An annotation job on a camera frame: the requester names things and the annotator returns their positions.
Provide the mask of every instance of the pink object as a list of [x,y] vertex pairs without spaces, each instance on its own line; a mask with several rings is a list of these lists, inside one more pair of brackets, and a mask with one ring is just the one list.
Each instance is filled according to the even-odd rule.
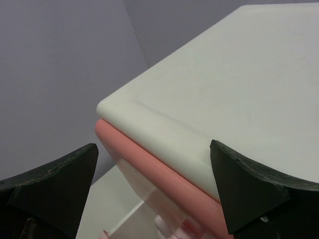
[[222,208],[217,201],[171,170],[106,121],[98,120],[95,132],[135,192],[152,209],[162,211],[157,213],[161,214],[166,222],[166,218],[162,216],[165,214],[163,210],[169,206],[171,200],[218,238],[233,238],[227,232]]

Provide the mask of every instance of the pink strip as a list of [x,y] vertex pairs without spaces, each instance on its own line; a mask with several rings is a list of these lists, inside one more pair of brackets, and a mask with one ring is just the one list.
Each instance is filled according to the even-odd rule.
[[221,205],[185,180],[128,137],[100,119],[95,126],[100,141],[112,147],[142,175],[191,217],[220,239],[233,239],[227,227]]

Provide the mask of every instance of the background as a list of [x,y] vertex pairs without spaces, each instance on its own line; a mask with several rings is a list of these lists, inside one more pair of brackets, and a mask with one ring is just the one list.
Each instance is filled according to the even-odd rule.
[[99,101],[246,4],[298,0],[0,1],[0,180],[94,142]]

